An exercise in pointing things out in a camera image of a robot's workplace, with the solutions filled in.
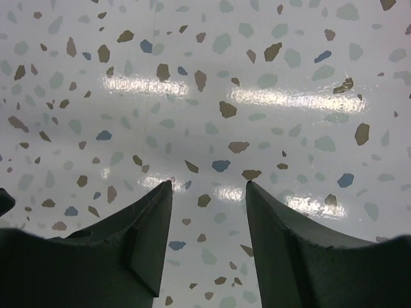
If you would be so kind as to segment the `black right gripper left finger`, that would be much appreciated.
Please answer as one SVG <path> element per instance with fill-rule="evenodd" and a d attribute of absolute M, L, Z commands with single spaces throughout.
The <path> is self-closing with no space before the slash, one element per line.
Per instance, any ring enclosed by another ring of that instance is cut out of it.
<path fill-rule="evenodd" d="M 159 296 L 172 184 L 71 235 L 1 230 L 2 307 L 151 307 Z"/>

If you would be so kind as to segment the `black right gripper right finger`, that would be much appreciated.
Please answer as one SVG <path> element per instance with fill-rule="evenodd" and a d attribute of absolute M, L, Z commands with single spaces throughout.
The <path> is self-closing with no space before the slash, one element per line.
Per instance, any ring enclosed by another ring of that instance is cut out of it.
<path fill-rule="evenodd" d="M 255 182 L 246 206 L 263 307 L 409 307 L 410 236 L 381 243 L 321 225 Z"/>

